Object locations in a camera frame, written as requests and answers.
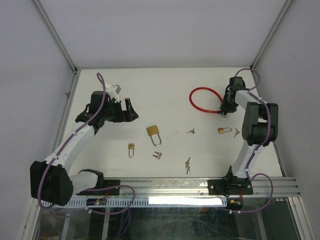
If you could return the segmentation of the red cable lock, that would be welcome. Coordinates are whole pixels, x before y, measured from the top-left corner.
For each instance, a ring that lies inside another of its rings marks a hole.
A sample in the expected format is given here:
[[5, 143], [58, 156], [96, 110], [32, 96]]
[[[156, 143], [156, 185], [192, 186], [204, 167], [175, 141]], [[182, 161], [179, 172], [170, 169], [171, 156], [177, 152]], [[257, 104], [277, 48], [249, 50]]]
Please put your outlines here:
[[193, 89], [188, 96], [189, 103], [198, 111], [207, 114], [221, 114], [218, 108], [222, 96], [214, 89], [200, 86]]

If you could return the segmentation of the silver key pair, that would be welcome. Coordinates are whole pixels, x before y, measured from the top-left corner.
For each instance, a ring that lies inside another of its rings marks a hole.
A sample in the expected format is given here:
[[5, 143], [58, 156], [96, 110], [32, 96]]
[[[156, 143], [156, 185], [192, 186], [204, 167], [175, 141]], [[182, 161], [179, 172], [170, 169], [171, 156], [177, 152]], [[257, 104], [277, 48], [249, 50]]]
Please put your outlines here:
[[157, 160], [160, 160], [162, 155], [162, 152], [154, 151], [154, 154], [152, 156], [155, 157]]

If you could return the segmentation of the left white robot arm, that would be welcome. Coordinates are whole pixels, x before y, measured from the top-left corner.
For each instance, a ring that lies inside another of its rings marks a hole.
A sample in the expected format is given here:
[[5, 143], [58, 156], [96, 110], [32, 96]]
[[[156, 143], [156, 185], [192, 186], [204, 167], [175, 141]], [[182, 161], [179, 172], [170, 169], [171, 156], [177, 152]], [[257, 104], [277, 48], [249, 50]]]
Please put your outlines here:
[[132, 122], [139, 117], [129, 98], [125, 99], [125, 106], [122, 109], [121, 102], [107, 92], [94, 91], [67, 139], [45, 160], [34, 161], [30, 166], [31, 197], [65, 206], [75, 195], [119, 195], [118, 190], [111, 189], [117, 182], [107, 180], [101, 171], [83, 169], [74, 175], [69, 175], [69, 171], [80, 151], [105, 122]]

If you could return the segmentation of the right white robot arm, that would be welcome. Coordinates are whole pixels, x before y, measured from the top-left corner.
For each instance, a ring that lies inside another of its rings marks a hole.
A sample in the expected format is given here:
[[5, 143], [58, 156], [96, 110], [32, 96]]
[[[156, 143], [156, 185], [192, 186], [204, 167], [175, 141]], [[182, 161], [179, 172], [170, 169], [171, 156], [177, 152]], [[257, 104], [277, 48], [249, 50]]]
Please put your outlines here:
[[246, 88], [242, 77], [229, 79], [220, 110], [223, 116], [245, 110], [241, 128], [243, 144], [234, 164], [222, 178], [222, 187], [230, 194], [246, 191], [251, 185], [250, 171], [259, 154], [278, 137], [279, 106], [262, 100]]

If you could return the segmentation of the silver key bunch front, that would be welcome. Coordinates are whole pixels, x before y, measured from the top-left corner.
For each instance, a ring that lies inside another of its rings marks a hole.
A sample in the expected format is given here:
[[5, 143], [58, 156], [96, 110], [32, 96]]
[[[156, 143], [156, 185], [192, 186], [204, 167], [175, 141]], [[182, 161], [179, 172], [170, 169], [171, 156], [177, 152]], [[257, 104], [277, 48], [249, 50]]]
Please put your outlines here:
[[190, 157], [188, 158], [188, 160], [185, 162], [185, 169], [186, 169], [186, 174], [189, 175], [190, 174]]

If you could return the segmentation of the large brass padlock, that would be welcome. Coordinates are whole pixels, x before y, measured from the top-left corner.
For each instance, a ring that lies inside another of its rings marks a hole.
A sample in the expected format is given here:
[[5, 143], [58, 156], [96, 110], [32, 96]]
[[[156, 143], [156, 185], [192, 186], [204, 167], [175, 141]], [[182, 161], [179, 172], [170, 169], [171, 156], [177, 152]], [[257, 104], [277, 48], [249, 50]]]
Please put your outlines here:
[[162, 144], [162, 139], [157, 125], [152, 125], [146, 128], [147, 134], [150, 137], [152, 144], [159, 147]]

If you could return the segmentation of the small brass padlock right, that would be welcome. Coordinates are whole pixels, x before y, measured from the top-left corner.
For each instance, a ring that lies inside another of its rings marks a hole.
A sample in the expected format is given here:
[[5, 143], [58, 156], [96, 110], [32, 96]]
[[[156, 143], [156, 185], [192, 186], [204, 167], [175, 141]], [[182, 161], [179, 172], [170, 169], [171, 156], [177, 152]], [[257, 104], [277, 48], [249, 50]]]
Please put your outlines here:
[[220, 127], [217, 129], [219, 134], [225, 134], [231, 132], [233, 129], [231, 127]]

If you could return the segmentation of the small brass padlock long shackle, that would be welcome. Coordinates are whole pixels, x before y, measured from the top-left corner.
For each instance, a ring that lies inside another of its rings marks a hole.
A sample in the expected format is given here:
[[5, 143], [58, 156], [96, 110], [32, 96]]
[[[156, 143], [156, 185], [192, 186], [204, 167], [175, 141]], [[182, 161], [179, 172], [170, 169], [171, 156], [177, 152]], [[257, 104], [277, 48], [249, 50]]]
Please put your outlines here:
[[135, 155], [135, 144], [129, 143], [128, 144], [128, 157], [133, 158]]

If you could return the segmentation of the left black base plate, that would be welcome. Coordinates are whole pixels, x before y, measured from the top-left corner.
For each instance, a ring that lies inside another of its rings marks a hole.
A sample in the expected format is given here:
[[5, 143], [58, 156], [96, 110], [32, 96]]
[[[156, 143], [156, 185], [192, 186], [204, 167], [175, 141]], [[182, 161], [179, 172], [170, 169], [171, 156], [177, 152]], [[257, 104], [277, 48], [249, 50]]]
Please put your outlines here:
[[119, 179], [104, 179], [102, 183], [98, 183], [93, 191], [83, 190], [77, 193], [78, 196], [119, 196], [120, 195], [120, 185], [121, 181]]

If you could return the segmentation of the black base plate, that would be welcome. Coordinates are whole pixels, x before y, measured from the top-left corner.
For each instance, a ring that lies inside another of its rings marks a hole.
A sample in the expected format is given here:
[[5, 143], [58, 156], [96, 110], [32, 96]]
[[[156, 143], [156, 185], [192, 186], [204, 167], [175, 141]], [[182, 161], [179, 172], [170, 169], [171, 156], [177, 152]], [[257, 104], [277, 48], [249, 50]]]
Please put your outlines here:
[[213, 195], [222, 195], [229, 197], [231, 195], [243, 195], [250, 196], [253, 195], [253, 187], [247, 181], [244, 184], [232, 184], [222, 179], [209, 179], [207, 181], [208, 194]]
[[119, 179], [104, 179], [102, 183], [98, 183], [93, 191], [83, 190], [77, 193], [78, 196], [119, 196], [120, 195], [120, 185], [121, 181]]

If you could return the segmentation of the left aluminium frame post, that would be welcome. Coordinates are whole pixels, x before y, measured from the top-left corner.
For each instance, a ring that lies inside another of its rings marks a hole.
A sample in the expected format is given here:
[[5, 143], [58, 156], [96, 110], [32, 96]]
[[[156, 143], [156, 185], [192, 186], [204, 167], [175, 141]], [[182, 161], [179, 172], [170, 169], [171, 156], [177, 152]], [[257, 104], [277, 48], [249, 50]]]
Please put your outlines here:
[[72, 71], [72, 73], [75, 75], [78, 71], [78, 68], [76, 67], [74, 61], [72, 60], [70, 54], [68, 53], [62, 39], [60, 38], [56, 28], [54, 27], [47, 11], [45, 10], [43, 4], [40, 0], [32, 0], [31, 1], [34, 9], [38, 13], [39, 17], [41, 18], [43, 24], [45, 25], [48, 33], [50, 34], [52, 40], [56, 44], [59, 52], [61, 53], [62, 57], [64, 58], [65, 62], [67, 63], [68, 67]]

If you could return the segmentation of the aluminium frame post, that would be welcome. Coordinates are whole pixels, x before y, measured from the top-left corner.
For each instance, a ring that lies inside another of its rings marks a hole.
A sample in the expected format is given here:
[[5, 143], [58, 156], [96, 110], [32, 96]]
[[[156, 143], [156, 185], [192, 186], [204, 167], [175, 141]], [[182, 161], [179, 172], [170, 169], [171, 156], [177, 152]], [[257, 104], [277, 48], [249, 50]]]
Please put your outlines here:
[[279, 13], [277, 14], [273, 24], [271, 25], [270, 30], [268, 31], [261, 47], [259, 48], [253, 62], [250, 65], [251, 69], [255, 69], [261, 58], [263, 57], [264, 52], [266, 51], [267, 47], [269, 46], [270, 42], [272, 41], [273, 37], [275, 36], [279, 26], [281, 25], [282, 21], [286, 17], [288, 11], [290, 10], [291, 6], [293, 5], [294, 0], [285, 0]]
[[38, 13], [39, 17], [41, 18], [43, 24], [45, 25], [48, 33], [50, 34], [52, 40], [56, 44], [59, 52], [61, 53], [62, 57], [64, 58], [65, 62], [67, 63], [68, 67], [72, 71], [72, 73], [75, 75], [78, 71], [78, 68], [76, 67], [74, 61], [72, 60], [70, 54], [68, 53], [62, 39], [60, 38], [56, 28], [54, 27], [47, 11], [45, 10], [43, 4], [40, 0], [32, 0], [31, 1], [34, 9]]

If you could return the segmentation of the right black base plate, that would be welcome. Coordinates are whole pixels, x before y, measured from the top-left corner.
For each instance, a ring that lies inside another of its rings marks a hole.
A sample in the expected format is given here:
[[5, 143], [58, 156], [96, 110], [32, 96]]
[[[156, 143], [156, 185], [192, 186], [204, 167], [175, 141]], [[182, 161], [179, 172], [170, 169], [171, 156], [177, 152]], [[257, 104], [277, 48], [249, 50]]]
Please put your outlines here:
[[244, 184], [232, 184], [222, 179], [209, 179], [207, 181], [208, 194], [213, 195], [222, 195], [229, 197], [231, 195], [243, 195], [250, 196], [253, 195], [253, 187], [247, 181]]

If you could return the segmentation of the right aluminium frame post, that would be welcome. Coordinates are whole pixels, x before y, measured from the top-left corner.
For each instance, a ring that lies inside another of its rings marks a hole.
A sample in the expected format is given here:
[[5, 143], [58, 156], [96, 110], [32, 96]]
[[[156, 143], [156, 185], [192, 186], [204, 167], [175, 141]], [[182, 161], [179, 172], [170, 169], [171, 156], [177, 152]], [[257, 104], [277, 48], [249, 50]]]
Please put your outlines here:
[[271, 25], [270, 30], [268, 31], [261, 47], [259, 48], [253, 62], [250, 65], [251, 69], [255, 69], [261, 58], [263, 57], [264, 52], [266, 51], [267, 47], [269, 46], [270, 42], [272, 41], [273, 37], [275, 36], [279, 26], [281, 25], [282, 21], [286, 17], [288, 11], [290, 10], [291, 6], [293, 5], [294, 0], [285, 0], [279, 13], [277, 14], [273, 24]]

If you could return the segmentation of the aluminium mounting rail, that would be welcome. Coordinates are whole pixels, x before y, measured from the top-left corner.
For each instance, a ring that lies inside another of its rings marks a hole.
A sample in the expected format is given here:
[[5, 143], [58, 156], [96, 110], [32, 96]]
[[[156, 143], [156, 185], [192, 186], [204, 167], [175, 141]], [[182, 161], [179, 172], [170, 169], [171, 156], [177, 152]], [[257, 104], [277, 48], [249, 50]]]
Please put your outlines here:
[[130, 197], [133, 192], [142, 197], [247, 197], [264, 198], [272, 194], [275, 198], [300, 197], [297, 181], [292, 177], [256, 177], [250, 184], [253, 195], [209, 195], [208, 180], [220, 178], [121, 178], [119, 197]]

